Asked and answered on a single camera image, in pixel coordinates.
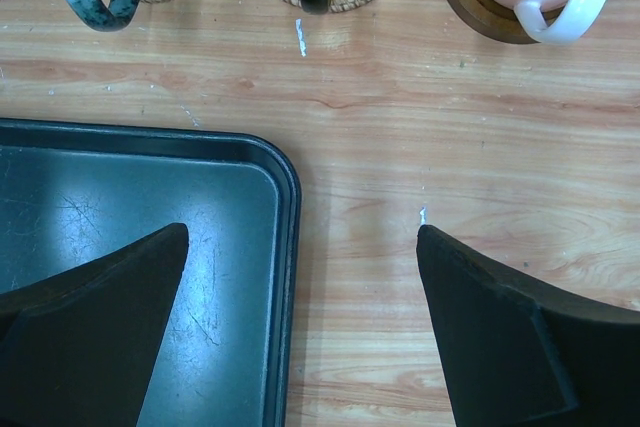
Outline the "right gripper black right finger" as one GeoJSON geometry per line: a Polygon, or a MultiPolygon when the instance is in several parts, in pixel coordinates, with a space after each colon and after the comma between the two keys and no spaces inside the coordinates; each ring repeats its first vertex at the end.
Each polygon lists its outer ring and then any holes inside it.
{"type": "Polygon", "coordinates": [[[440,229],[416,254],[459,426],[635,426],[639,315],[486,257],[440,229]]]}

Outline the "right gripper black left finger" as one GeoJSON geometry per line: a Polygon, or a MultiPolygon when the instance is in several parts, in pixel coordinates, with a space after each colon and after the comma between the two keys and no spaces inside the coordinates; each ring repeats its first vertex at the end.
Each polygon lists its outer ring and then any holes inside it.
{"type": "Polygon", "coordinates": [[[136,425],[188,248],[171,223],[2,294],[2,425],[136,425]]]}

